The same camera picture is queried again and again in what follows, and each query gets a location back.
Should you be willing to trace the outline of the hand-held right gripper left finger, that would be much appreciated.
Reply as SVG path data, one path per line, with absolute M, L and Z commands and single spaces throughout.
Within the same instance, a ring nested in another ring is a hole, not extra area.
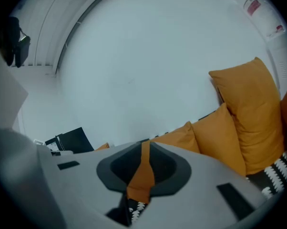
M 141 143 L 135 143 L 104 158 L 96 168 L 98 178 L 109 190 L 125 192 L 141 163 L 141 156 Z

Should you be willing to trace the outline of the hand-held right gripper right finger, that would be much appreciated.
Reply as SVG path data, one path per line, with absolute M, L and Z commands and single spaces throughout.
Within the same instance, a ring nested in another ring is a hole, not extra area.
M 151 197 L 174 195 L 187 184 L 191 176 L 191 166 L 186 159 L 157 143 L 150 144 L 149 164 L 154 174 Z

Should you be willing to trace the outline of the black white striped cushion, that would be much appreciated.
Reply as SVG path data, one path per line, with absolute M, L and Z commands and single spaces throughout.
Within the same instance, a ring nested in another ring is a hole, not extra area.
M 255 185 L 266 199 L 283 192 L 287 188 L 287 150 L 272 165 L 247 175 L 246 180 Z

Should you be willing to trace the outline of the black cabinet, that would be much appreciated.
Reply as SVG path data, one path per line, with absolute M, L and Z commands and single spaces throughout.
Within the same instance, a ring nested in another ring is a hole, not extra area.
M 73 154 L 94 150 L 81 127 L 64 134 L 56 135 L 45 142 L 51 151 L 72 151 Z

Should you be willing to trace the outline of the white appliance with red label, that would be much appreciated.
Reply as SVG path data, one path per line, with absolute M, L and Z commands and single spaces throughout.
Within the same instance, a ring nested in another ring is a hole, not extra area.
M 246 0 L 243 10 L 266 41 L 286 31 L 279 15 L 265 0 Z

